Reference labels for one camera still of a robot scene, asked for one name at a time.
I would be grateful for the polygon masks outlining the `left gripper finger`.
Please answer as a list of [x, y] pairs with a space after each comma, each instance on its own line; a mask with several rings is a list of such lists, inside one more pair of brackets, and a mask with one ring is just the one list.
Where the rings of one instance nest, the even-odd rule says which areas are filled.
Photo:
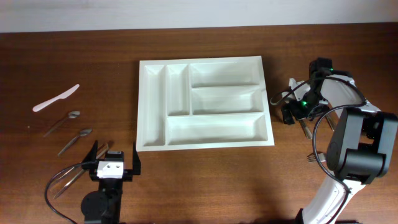
[[140, 170], [141, 169], [141, 160], [137, 153], [136, 143], [133, 143], [133, 150], [132, 150], [132, 169], [133, 170]]
[[94, 142], [92, 148], [88, 152], [88, 154], [83, 159], [82, 163], [95, 161], [96, 160], [97, 151], [98, 151], [98, 141], [96, 140]]

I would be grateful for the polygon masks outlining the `large metal spoon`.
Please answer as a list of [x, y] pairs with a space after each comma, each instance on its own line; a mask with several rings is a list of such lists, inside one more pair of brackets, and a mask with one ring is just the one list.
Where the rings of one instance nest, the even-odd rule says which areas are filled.
[[305, 121], [303, 119], [301, 119], [301, 120], [299, 120], [299, 123], [305, 133], [306, 138], [309, 140], [312, 140], [312, 138], [313, 138], [312, 132], [309, 129], [309, 127], [305, 124]]
[[330, 128], [331, 128], [331, 130], [334, 131], [335, 128], [336, 128], [336, 124], [335, 124], [333, 118], [331, 117], [331, 115], [330, 115], [330, 114], [327, 114], [327, 115], [325, 116], [325, 118], [326, 118], [326, 120], [327, 120], [327, 122], [328, 122], [328, 124], [329, 124], [329, 126], [330, 126]]

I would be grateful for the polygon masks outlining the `metal fork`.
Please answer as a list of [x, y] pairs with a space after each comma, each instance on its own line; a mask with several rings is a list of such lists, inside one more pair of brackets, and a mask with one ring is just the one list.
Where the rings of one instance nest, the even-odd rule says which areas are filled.
[[[319, 153], [317, 154], [317, 156], [318, 156], [318, 160], [319, 160], [320, 162], [325, 162], [325, 161], [326, 161], [326, 154], [325, 154], [324, 152], [319, 152]], [[307, 162], [308, 162], [308, 163], [314, 163], [314, 162], [316, 162], [316, 161], [317, 161], [317, 158], [316, 158], [316, 156], [315, 156], [314, 153], [311, 153], [311, 154], [309, 154], [309, 155], [307, 156]]]

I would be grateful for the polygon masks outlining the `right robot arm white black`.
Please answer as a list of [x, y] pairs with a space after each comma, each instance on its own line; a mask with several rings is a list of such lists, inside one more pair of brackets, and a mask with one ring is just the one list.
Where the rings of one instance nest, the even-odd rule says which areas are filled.
[[[328, 58], [310, 62], [308, 80], [291, 78], [281, 96], [277, 103], [285, 124], [316, 121], [306, 136], [312, 141], [314, 161], [326, 174], [316, 196], [299, 210], [294, 222], [336, 223], [348, 202], [389, 170], [397, 116], [372, 105], [356, 87], [353, 76], [334, 69]], [[336, 113], [339, 120], [321, 158], [317, 132], [331, 113]]]

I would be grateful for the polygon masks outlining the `metal knife near left arm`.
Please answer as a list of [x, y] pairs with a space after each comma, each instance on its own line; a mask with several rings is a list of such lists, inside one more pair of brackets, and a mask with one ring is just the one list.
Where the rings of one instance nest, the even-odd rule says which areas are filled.
[[[97, 158], [97, 159], [100, 159], [100, 158], [105, 154], [105, 152], [109, 150], [109, 144], [108, 144], [108, 143], [104, 143], [104, 144], [100, 145], [100, 146], [98, 147], [98, 150], [99, 150], [99, 152], [97, 153], [96, 158]], [[61, 180], [63, 180], [63, 179], [66, 178], [67, 176], [69, 176], [69, 175], [70, 175], [73, 171], [75, 171], [75, 170], [76, 170], [76, 168], [71, 168], [71, 169], [68, 169], [67, 171], [63, 172], [62, 175], [61, 175], [60, 177], [57, 177], [57, 178], [51, 183], [51, 185], [57, 184], [58, 182], [60, 182]]]

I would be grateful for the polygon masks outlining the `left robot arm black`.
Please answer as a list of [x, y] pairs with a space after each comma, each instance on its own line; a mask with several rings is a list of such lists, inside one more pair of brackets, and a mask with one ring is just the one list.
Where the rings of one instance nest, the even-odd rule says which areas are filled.
[[132, 147], [132, 169], [124, 168], [122, 151], [107, 151], [103, 159], [98, 159], [98, 142], [95, 141], [81, 163], [90, 179], [98, 183], [98, 190], [88, 193], [81, 201], [81, 212], [85, 223], [119, 223], [123, 183], [131, 182], [141, 174], [141, 160], [136, 146]]

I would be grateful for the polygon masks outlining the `small teaspoon lower left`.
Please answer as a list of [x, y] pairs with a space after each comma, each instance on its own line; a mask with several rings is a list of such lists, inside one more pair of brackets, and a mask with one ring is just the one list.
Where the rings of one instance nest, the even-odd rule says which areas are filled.
[[74, 138], [72, 138], [64, 147], [63, 149], [57, 154], [60, 157], [64, 152], [66, 152], [72, 145], [74, 145], [77, 140], [81, 137], [89, 135], [93, 130], [92, 129], [83, 129], [81, 130]]

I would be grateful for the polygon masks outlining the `small teaspoon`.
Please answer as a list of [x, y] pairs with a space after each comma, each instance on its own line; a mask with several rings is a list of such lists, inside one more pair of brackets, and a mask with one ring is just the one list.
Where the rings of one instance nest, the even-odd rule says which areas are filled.
[[49, 134], [51, 134], [52, 132], [54, 132], [56, 129], [58, 129], [64, 122], [66, 122], [69, 119], [75, 119], [78, 118], [80, 116], [80, 111], [75, 110], [75, 111], [71, 111], [68, 112], [64, 118], [60, 119], [59, 121], [57, 121], [44, 135], [43, 137], [47, 137]]
[[74, 138], [72, 138], [64, 147], [63, 149], [57, 154], [60, 157], [64, 152], [66, 152], [72, 145], [74, 145], [77, 140], [81, 137], [89, 135], [93, 130], [92, 129], [83, 129], [81, 130]]

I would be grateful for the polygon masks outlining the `small teaspoon upper left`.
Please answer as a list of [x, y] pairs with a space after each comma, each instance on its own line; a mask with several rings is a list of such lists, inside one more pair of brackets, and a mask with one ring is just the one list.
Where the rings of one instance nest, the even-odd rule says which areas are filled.
[[52, 132], [54, 132], [56, 129], [58, 129], [64, 122], [66, 122], [69, 119], [75, 119], [78, 118], [80, 116], [80, 111], [75, 110], [75, 111], [71, 111], [68, 112], [64, 118], [60, 119], [59, 121], [57, 121], [44, 135], [43, 137], [47, 137], [49, 134], [51, 134]]

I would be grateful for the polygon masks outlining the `white plastic cutlery tray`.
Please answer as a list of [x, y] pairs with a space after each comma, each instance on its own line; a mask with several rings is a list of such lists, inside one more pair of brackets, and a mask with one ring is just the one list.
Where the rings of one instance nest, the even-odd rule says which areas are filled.
[[137, 151], [272, 145], [260, 56], [140, 61]]

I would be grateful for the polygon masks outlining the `white plastic knife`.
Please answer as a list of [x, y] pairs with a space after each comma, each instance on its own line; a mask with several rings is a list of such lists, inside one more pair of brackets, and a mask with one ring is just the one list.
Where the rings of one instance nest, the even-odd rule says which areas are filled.
[[53, 97], [53, 98], [51, 98], [51, 99], [49, 99], [47, 101], [44, 101], [44, 102], [42, 102], [40, 104], [35, 105], [32, 108], [32, 111], [33, 112], [38, 112], [38, 111], [44, 109], [45, 107], [51, 105], [52, 103], [54, 103], [54, 102], [56, 102], [58, 100], [64, 100], [65, 98], [68, 98], [70, 95], [72, 95], [74, 92], [76, 92], [79, 87], [80, 87], [79, 84], [74, 85], [73, 87], [71, 87], [67, 91], [59, 94], [58, 96], [55, 96], [55, 97]]

